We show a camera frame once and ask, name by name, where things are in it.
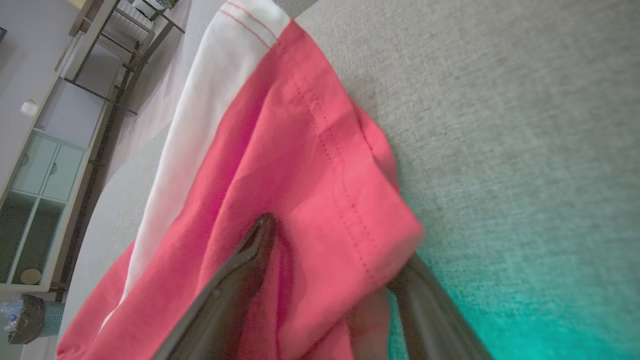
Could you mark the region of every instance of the cabinet door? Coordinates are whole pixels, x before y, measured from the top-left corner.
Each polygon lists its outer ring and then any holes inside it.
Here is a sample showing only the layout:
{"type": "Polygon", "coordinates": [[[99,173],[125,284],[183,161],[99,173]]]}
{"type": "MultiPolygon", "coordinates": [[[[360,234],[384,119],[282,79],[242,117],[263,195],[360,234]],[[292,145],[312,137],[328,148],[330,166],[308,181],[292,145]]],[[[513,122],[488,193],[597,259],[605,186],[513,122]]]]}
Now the cabinet door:
{"type": "Polygon", "coordinates": [[[83,154],[80,150],[60,145],[58,155],[51,166],[47,184],[44,186],[43,196],[62,201],[69,199],[83,154]]]}
{"type": "Polygon", "coordinates": [[[58,143],[33,135],[18,164],[11,188],[39,194],[58,143]]]}

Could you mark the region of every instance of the trash can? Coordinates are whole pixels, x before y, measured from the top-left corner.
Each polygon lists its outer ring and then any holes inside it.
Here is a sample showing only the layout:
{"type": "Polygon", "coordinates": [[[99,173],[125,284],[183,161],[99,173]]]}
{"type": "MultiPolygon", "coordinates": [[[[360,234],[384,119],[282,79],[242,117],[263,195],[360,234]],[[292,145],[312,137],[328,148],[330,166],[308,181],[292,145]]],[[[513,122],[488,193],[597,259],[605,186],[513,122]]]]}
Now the trash can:
{"type": "Polygon", "coordinates": [[[65,305],[23,294],[22,311],[14,329],[9,331],[9,344],[28,344],[36,338],[57,335],[65,305]]]}

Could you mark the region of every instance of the white fabric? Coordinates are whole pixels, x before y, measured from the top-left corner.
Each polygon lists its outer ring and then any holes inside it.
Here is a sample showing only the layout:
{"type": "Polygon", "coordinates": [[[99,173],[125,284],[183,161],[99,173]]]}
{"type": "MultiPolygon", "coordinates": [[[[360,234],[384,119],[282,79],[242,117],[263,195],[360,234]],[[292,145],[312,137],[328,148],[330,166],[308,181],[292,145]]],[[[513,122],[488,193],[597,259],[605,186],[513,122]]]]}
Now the white fabric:
{"type": "Polygon", "coordinates": [[[234,0],[224,4],[209,24],[178,101],[120,303],[180,213],[222,116],[289,21],[270,0],[234,0]],[[259,29],[258,22],[269,31],[259,29]]]}

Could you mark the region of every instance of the shelf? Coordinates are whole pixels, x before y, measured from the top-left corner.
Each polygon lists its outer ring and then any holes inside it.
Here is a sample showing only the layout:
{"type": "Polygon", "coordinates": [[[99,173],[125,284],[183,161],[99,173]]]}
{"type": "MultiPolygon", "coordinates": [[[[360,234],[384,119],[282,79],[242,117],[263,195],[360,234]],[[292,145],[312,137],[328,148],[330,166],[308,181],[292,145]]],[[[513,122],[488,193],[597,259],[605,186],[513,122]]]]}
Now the shelf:
{"type": "Polygon", "coordinates": [[[0,282],[7,282],[13,259],[37,200],[36,196],[9,191],[0,209],[0,282]]]}
{"type": "Polygon", "coordinates": [[[27,269],[37,269],[40,273],[44,271],[49,257],[49,249],[56,237],[64,209],[64,203],[45,198],[40,199],[15,268],[13,284],[22,284],[20,275],[27,269]]]}

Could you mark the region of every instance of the round object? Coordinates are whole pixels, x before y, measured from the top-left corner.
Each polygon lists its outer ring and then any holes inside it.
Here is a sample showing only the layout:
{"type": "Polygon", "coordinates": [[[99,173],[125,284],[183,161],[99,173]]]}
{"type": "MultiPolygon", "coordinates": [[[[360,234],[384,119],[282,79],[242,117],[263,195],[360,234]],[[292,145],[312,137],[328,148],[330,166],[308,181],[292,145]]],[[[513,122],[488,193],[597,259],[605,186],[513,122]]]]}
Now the round object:
{"type": "Polygon", "coordinates": [[[37,269],[27,269],[20,274],[20,281],[23,284],[35,285],[40,281],[42,274],[37,269]]]}

